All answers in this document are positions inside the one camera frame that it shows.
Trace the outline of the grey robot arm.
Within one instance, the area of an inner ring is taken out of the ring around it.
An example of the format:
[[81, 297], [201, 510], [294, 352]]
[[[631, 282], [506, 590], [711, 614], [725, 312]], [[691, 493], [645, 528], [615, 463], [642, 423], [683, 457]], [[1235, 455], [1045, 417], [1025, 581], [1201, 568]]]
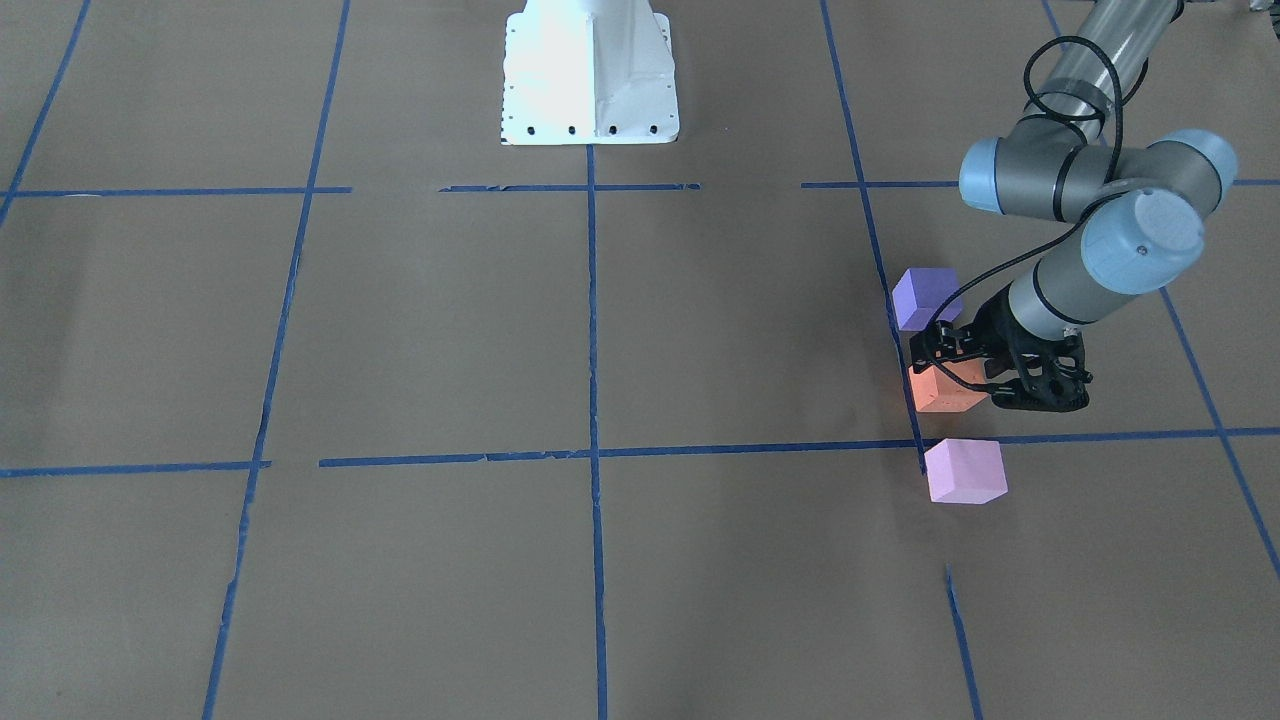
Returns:
[[957, 187], [970, 208], [1068, 229], [1024, 252], [1029, 270], [969, 324], [934, 313], [910, 341], [913, 375], [946, 377], [1006, 410], [1082, 410], [1093, 379], [1083, 329], [1201, 259], [1204, 222], [1238, 178], [1235, 149], [1198, 128], [1124, 147], [1126, 105], [1184, 8], [1097, 1], [1078, 32], [1029, 58], [1020, 119], [969, 149]]

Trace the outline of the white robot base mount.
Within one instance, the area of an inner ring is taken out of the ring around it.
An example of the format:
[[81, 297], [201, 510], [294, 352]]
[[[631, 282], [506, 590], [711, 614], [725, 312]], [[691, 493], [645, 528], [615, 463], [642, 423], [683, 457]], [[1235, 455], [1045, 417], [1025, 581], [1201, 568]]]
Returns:
[[503, 145], [678, 140], [672, 28], [649, 1], [527, 1], [504, 41]]

